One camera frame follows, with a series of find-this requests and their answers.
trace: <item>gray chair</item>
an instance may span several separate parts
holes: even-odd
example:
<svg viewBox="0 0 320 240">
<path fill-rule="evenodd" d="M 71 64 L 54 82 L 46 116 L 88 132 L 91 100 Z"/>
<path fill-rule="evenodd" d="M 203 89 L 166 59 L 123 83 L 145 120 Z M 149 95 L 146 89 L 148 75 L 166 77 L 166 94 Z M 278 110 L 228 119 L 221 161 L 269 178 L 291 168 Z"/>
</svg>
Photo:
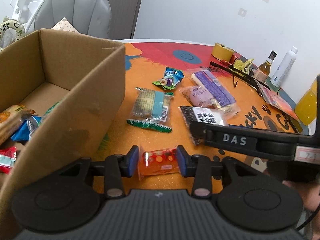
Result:
<svg viewBox="0 0 320 240">
<path fill-rule="evenodd" d="M 45 0 L 35 17 L 35 30 L 51 29 L 66 18 L 80 33 L 107 38 L 111 20 L 108 0 Z"/>
</svg>

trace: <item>glitter table surface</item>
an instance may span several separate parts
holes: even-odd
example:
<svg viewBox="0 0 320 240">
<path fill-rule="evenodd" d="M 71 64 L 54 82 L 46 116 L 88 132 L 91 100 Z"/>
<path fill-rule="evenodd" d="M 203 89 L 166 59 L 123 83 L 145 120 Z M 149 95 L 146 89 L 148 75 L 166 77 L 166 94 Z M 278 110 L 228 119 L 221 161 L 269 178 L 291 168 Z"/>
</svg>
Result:
<svg viewBox="0 0 320 240">
<path fill-rule="evenodd" d="M 131 109 L 137 98 L 135 87 L 144 87 L 162 91 L 152 84 L 153 81 L 163 77 L 165 67 L 181 69 L 186 75 L 186 70 L 209 67 L 209 63 L 215 60 L 211 56 L 212 47 L 197 44 L 182 43 L 133 43 L 126 44 L 126 92 L 125 98 L 107 135 L 99 150 L 92 156 L 94 161 L 104 160 L 112 154 L 126 154 L 132 145 L 142 147 L 144 151 L 152 151 L 163 148 L 183 145 L 187 152 L 203 154 L 214 161 L 219 161 L 225 156 L 232 156 L 252 167 L 263 170 L 265 160 L 253 158 L 238 153 L 223 151 L 204 145 L 194 146 L 188 129 L 184 123 L 179 106 L 190 106 L 190 103 L 182 96 L 180 89 L 193 84 L 185 77 L 182 83 L 174 90 L 174 98 L 171 100 L 169 118 L 172 127 L 171 133 L 160 133 L 153 130 L 144 130 L 128 125 L 126 119 L 130 116 Z M 241 112 L 228 120 L 233 125 L 253 125 L 255 128 L 293 132 L 276 108 L 266 105 L 254 89 L 235 78 L 237 86 L 233 87 L 232 76 L 222 70 L 212 69 L 212 73 L 219 79 L 222 85 L 235 97 Z M 179 173 L 155 175 L 138 180 L 137 173 L 130 179 L 123 178 L 124 187 L 128 193 L 132 188 L 141 189 L 181 189 L 189 191 L 192 188 L 193 178 L 183 178 Z M 213 191 L 222 190 L 220 180 L 212 179 Z M 97 178 L 94 188 L 103 192 L 103 179 Z"/>
</svg>

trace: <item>glass bottle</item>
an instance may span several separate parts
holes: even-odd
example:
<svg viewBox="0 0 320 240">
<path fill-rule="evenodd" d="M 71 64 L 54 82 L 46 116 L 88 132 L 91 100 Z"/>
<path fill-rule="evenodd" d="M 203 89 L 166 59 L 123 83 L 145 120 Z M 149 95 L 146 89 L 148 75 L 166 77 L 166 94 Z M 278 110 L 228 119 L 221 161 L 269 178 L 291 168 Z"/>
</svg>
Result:
<svg viewBox="0 0 320 240">
<path fill-rule="evenodd" d="M 254 78 L 264 83 L 270 74 L 270 67 L 277 54 L 272 50 L 268 59 L 262 63 L 254 74 Z"/>
</svg>

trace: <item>red candy wrapper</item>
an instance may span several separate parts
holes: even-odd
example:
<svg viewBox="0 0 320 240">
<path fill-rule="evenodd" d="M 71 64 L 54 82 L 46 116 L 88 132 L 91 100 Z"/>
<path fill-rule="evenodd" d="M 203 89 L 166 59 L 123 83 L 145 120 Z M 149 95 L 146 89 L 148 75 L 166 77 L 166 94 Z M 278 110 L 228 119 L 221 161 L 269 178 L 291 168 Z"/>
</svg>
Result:
<svg viewBox="0 0 320 240">
<path fill-rule="evenodd" d="M 10 147 L 0 150 L 0 172 L 8 174 L 16 162 L 17 148 Z"/>
<path fill-rule="evenodd" d="M 144 176 L 180 172 L 176 153 L 176 148 L 143 152 L 138 162 L 139 179 Z"/>
</svg>

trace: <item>hand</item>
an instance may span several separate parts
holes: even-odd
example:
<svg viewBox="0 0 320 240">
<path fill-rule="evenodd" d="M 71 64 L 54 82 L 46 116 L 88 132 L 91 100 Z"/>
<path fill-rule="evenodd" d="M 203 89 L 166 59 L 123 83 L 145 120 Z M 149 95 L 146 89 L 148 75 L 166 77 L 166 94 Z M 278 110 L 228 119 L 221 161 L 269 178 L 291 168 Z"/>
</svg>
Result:
<svg viewBox="0 0 320 240">
<path fill-rule="evenodd" d="M 303 200 L 306 209 L 315 211 L 320 203 L 320 185 L 315 182 L 295 183 L 292 181 L 283 181 L 283 184 L 296 189 Z M 312 220 L 314 236 L 312 240 L 320 239 L 320 212 Z"/>
</svg>

